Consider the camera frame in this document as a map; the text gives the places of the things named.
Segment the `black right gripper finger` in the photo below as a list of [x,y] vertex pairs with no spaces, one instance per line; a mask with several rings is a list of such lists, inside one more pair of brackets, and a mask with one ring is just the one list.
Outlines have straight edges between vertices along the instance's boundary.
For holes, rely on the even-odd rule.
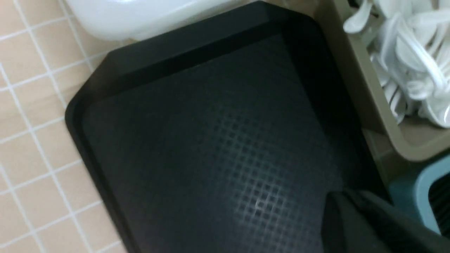
[[321,238],[325,253],[448,253],[449,240],[368,191],[327,194]]

